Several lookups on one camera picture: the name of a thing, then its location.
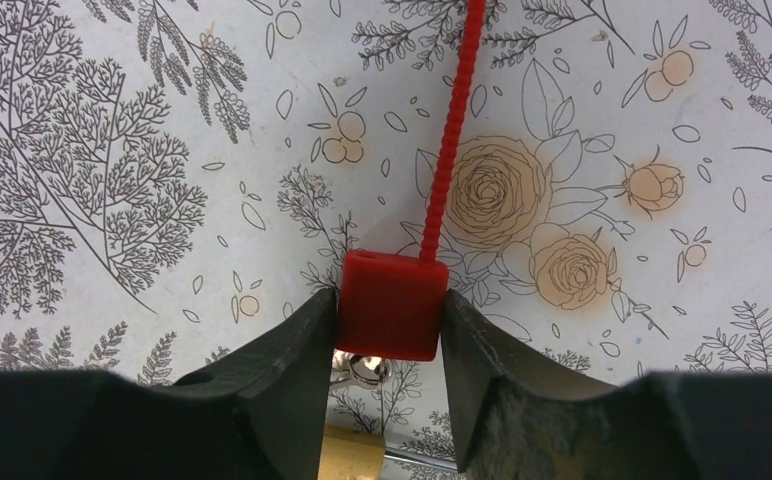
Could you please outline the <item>red cable lock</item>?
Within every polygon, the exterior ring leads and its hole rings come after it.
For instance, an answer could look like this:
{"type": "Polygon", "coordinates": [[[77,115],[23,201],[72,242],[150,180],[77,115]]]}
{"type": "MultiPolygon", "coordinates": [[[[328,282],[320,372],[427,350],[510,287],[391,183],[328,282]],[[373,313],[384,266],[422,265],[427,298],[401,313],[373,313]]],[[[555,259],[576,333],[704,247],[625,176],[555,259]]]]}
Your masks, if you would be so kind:
{"type": "Polygon", "coordinates": [[[355,249],[343,264],[335,347],[362,356],[431,361],[436,357],[449,269],[437,252],[452,171],[484,24],[486,3],[471,0],[439,158],[416,257],[355,249]]]}

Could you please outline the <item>brass padlock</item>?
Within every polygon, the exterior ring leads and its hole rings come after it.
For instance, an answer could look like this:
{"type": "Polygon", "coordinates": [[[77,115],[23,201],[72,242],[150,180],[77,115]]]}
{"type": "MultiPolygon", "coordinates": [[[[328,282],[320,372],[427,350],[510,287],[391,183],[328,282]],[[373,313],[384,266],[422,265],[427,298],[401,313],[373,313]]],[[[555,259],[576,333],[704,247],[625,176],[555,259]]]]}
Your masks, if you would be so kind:
{"type": "Polygon", "coordinates": [[[388,447],[380,435],[324,427],[318,480],[378,479],[386,460],[457,474],[454,461],[388,447]]]}

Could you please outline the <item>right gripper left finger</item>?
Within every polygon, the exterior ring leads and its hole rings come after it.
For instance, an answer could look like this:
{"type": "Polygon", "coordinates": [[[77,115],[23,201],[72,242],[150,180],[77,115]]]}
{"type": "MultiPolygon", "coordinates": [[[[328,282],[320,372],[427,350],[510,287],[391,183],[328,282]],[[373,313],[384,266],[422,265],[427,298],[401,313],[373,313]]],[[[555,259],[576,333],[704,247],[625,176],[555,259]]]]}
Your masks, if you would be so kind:
{"type": "Polygon", "coordinates": [[[314,479],[337,297],[170,386],[0,371],[0,479],[314,479]]]}

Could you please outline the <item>red lock keys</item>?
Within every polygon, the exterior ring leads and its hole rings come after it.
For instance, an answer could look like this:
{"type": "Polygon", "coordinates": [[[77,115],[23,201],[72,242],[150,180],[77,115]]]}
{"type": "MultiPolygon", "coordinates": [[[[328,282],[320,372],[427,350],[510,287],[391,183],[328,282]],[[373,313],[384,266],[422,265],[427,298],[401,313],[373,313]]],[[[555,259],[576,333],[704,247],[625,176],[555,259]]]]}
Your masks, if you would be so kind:
{"type": "Polygon", "coordinates": [[[390,376],[391,367],[386,359],[335,350],[329,389],[357,386],[373,390],[382,386],[390,376]]]}

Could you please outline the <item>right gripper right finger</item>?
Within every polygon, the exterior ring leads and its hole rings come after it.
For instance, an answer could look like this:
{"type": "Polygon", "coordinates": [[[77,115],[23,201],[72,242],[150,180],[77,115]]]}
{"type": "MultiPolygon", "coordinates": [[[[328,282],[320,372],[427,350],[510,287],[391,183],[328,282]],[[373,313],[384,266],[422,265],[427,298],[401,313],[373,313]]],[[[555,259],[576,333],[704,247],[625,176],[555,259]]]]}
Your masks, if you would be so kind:
{"type": "Polygon", "coordinates": [[[449,292],[442,354],[470,479],[772,479],[772,373],[571,370],[449,292]]]}

